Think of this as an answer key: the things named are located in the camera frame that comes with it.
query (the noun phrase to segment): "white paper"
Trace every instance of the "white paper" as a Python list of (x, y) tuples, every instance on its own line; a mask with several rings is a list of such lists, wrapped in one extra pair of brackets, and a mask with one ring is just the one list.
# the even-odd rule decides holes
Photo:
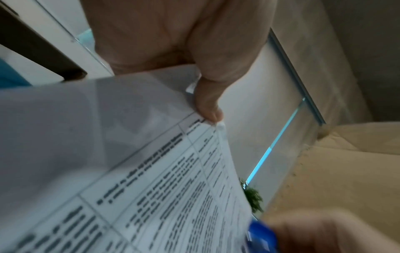
[[(160, 95), (157, 93), (164, 99), (168, 96), (154, 85), (150, 95), (146, 86), (135, 92), (145, 94), (143, 100)], [(8, 233), (7, 238), (11, 238), (0, 239), (0, 251), (240, 252), (251, 211), (233, 166), (225, 126), (211, 125), (184, 99), (173, 99), (175, 107), (185, 107), (189, 113), (181, 118), (170, 115), (173, 118), (167, 121), (176, 123), (167, 129), (163, 124), (142, 125), (135, 133), (118, 130), (118, 124), (108, 128), (105, 138), (114, 142), (138, 140), (135, 143), (141, 146), (116, 160), (117, 166), (82, 172), (83, 187), (75, 183), (74, 177), (79, 175), (75, 172), (74, 177), (67, 177), (67, 188), (55, 187), (50, 193), (64, 196), (67, 190), (74, 193), (70, 198), (56, 201), (56, 197), (43, 200), (39, 196), (44, 204), (62, 203), (46, 210), (49, 214), (44, 218), (38, 220), (37, 211), (25, 210), (22, 220), (33, 225), (14, 230), (10, 229), (12, 219), (0, 219), (7, 224), (1, 226), (1, 234)]]

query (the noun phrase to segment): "ceiling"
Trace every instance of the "ceiling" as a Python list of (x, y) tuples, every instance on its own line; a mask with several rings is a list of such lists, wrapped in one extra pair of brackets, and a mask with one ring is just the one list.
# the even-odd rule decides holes
[(400, 1), (322, 2), (375, 120), (400, 120)]

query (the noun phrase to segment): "tiled wall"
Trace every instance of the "tiled wall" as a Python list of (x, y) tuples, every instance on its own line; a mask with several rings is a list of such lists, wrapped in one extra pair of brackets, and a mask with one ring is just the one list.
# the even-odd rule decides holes
[(279, 0), (272, 30), (328, 124), (372, 120), (320, 0)]

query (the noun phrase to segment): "light strip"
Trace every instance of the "light strip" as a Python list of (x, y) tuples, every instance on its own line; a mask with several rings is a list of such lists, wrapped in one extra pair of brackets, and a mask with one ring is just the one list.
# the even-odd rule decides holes
[(276, 145), (276, 143), (279, 141), (279, 139), (282, 137), (284, 131), (287, 129), (287, 127), (290, 125), (290, 123), (292, 122), (292, 120), (295, 118), (297, 112), (300, 110), (301, 106), (303, 105), (305, 101), (305, 98), (303, 98), (303, 100), (300, 102), (299, 106), (296, 108), (296, 110), (292, 113), (292, 115), (290, 116), (289, 120), (286, 122), (286, 124), (283, 126), (282, 130), (279, 132), (278, 136), (275, 138), (275, 140), (272, 142), (271, 146), (269, 146), (269, 148), (267, 149), (267, 151), (264, 153), (264, 155), (262, 156), (262, 158), (260, 159), (260, 161), (257, 163), (256, 167), (254, 168), (254, 170), (251, 172), (250, 176), (247, 178), (246, 180), (246, 184), (249, 184), (250, 181), (253, 179), (253, 177), (255, 176), (255, 174), (257, 173), (257, 171), (260, 169), (261, 165), (263, 165), (264, 161), (267, 159), (267, 157), (269, 156), (269, 154), (272, 152), (272, 149), (274, 148), (274, 146)]

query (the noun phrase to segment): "skin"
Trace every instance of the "skin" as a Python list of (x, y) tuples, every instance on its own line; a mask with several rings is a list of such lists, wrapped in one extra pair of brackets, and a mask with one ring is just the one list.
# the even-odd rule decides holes
[(223, 119), (218, 99), (265, 44), (277, 0), (81, 0), (96, 52), (116, 75), (196, 64), (195, 105)]
[(342, 210), (300, 210), (264, 220), (281, 253), (399, 253), (400, 245)]

